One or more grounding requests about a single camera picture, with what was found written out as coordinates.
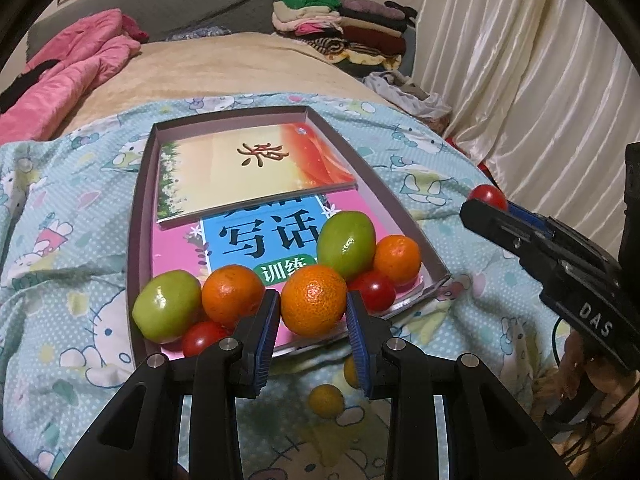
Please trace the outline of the person's right hand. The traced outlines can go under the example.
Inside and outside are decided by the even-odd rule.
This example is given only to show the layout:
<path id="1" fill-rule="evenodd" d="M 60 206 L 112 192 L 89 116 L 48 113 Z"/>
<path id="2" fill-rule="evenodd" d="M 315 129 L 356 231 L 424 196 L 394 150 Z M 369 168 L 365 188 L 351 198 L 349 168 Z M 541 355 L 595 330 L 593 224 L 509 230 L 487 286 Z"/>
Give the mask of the person's right hand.
<path id="1" fill-rule="evenodd" d="M 551 439 L 574 478 L 588 479 L 620 455 L 639 425 L 639 372 L 623 372 L 588 352 L 576 330 L 552 338 L 552 356 L 552 367 L 534 382 L 530 416 L 540 424 L 550 408 L 577 400 L 585 379 L 591 382 L 594 399 L 580 409 L 578 422 Z"/>

